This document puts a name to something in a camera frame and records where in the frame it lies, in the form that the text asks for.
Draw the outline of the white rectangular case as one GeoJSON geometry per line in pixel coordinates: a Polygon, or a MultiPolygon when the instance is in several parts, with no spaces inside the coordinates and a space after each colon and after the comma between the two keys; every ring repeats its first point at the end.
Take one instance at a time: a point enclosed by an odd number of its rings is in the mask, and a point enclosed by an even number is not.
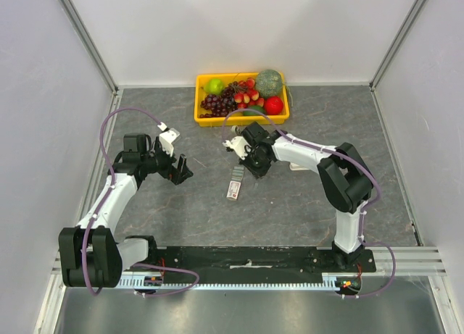
{"type": "Polygon", "coordinates": [[[295,163],[290,163],[289,164],[289,169],[291,171],[308,171],[308,168],[303,167],[301,165],[295,164],[295,163]]]}

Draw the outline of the red white staple box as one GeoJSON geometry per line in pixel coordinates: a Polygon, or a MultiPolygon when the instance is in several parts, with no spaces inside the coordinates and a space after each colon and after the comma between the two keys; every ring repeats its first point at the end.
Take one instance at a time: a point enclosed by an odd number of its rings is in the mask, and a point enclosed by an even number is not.
{"type": "Polygon", "coordinates": [[[229,182],[226,198],[231,201],[236,201],[239,197],[242,180],[244,178],[244,167],[239,165],[235,166],[231,173],[231,180],[229,182]]]}

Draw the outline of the green white stapler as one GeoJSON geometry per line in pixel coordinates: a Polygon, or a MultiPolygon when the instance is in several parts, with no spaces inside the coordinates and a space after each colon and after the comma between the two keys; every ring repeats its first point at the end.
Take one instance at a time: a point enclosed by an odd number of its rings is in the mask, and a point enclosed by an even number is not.
{"type": "Polygon", "coordinates": [[[231,127],[231,131],[235,134],[235,135],[241,135],[242,134],[242,131],[241,129],[239,128],[238,125],[234,125],[231,127]]]}

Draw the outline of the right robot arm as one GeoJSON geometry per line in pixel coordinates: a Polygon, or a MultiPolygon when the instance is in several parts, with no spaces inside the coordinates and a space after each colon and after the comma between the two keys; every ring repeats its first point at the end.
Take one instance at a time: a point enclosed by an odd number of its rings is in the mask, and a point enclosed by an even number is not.
{"type": "Polygon", "coordinates": [[[322,271],[354,272],[376,269],[373,252],[363,235],[366,209],[378,185],[357,149],[350,143],[324,146],[282,130],[272,133],[257,122],[237,130],[224,142],[256,178],[264,177],[274,162],[288,162],[319,175],[328,202],[335,209],[336,235],[331,248],[314,252],[313,265],[322,271]]]}

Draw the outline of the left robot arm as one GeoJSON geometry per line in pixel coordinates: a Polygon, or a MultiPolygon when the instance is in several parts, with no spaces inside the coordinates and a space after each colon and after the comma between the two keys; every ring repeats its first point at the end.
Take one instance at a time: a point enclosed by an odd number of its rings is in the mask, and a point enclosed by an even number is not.
{"type": "Polygon", "coordinates": [[[175,185],[192,177],[185,155],[174,154],[178,136],[173,128],[156,138],[124,136],[123,150],[111,163],[96,202],[75,227],[65,227],[59,234],[62,279],[67,287],[114,288],[123,271],[135,264],[143,271],[157,267],[160,259],[153,237],[132,235],[118,243],[114,232],[126,205],[148,175],[158,174],[175,185]]]}

